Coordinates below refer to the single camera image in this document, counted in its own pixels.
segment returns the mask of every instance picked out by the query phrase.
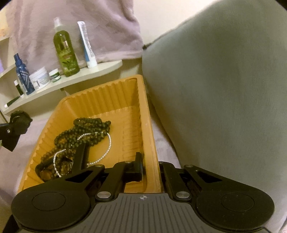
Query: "metal screw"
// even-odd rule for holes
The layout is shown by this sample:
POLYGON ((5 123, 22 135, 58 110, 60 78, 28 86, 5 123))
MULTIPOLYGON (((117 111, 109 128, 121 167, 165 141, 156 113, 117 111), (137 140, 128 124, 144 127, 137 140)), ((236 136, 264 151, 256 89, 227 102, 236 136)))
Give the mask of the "metal screw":
POLYGON ((102 191, 97 194, 99 198, 109 198, 111 196, 110 192, 102 191))
POLYGON ((185 191, 180 191, 176 193, 176 196, 178 198, 188 198, 189 197, 189 193, 185 192, 185 191))

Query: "yellow plastic basket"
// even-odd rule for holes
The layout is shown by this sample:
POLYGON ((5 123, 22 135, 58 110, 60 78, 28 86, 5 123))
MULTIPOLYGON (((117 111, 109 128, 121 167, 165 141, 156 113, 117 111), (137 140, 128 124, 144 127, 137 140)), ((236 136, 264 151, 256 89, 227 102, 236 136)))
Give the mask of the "yellow plastic basket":
MULTIPOLYGON (((143 154, 144 176, 141 182, 130 182, 126 193, 160 193, 162 184, 152 133, 150 113, 142 76, 102 84, 60 101, 44 127, 26 166, 18 192, 43 183, 35 173, 41 157, 54 147, 54 139, 73 126, 79 117, 111 121, 112 147, 99 163, 106 168, 120 161, 134 160, 136 152, 143 154)), ((89 161, 99 159, 108 147, 108 138, 90 148, 89 161)))

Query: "silver beaded chain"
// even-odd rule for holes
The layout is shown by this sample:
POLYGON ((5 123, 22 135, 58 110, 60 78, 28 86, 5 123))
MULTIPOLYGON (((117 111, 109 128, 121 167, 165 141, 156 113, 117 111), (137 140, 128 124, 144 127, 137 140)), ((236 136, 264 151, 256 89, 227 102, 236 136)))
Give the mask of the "silver beaded chain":
MULTIPOLYGON (((79 136, 79 137, 77 138, 77 140, 80 140, 82 137, 88 136, 88 135, 91 135, 91 133, 84 133, 84 134, 82 134, 81 136, 79 136)), ((101 158, 99 158, 98 160, 96 160, 96 161, 94 161, 94 162, 89 162, 89 163, 87 163, 87 167, 93 166, 93 165, 95 165, 96 163, 98 163, 99 161, 101 161, 101 160, 108 154, 108 152, 110 151, 110 148, 111 148, 111 146, 112 146, 112 140, 111 140, 111 138, 110 138, 110 134, 107 133, 107 135, 108 135, 108 138, 109 138, 109 140, 110 140, 107 151, 106 151, 106 152, 104 153, 104 155, 103 155, 101 158)), ((60 150, 60 151, 56 152, 56 153, 54 154, 54 158, 53 158, 54 169, 55 169, 55 171, 56 171, 56 174, 57 174, 59 177, 62 177, 62 176, 60 175, 60 173, 59 173, 58 170, 56 169, 56 163, 55 163, 55 162, 56 162, 56 157, 57 157, 58 154, 64 152, 65 150, 66 150, 66 149, 63 149, 63 150, 60 150)))

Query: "shelf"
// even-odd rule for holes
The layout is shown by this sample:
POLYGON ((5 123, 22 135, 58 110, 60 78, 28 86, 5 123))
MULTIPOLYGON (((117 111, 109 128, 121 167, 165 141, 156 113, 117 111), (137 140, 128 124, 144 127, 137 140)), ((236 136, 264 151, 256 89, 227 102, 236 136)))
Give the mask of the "shelf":
POLYGON ((9 38, 9 36, 0 36, 0 41, 6 40, 8 38, 9 38))
POLYGON ((75 83, 79 83, 88 79, 96 78, 108 74, 123 65, 122 60, 118 61, 109 61, 99 63, 96 67, 88 69, 87 67, 82 68, 77 74, 72 75, 70 77, 61 76, 61 79, 57 82, 50 82, 46 87, 42 88, 39 91, 34 91, 30 95, 25 95, 24 98, 19 98, 12 105, 9 106, 6 110, 2 111, 3 114, 8 114, 12 112, 14 109, 26 104, 36 98, 39 98, 43 95, 46 95, 55 90, 73 85, 75 83))
POLYGON ((9 66, 6 70, 4 70, 2 73, 0 73, 0 78, 3 77, 5 74, 7 74, 10 70, 12 70, 15 67, 16 67, 15 64, 9 66))

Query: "green-gray fabric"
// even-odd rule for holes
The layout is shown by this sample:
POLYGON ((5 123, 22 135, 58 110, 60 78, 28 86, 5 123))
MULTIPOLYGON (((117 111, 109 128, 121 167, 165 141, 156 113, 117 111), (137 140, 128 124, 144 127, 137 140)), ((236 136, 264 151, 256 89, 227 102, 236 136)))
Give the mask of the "green-gray fabric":
POLYGON ((287 12, 224 0, 156 40, 143 75, 181 165, 257 187, 287 215, 287 12))

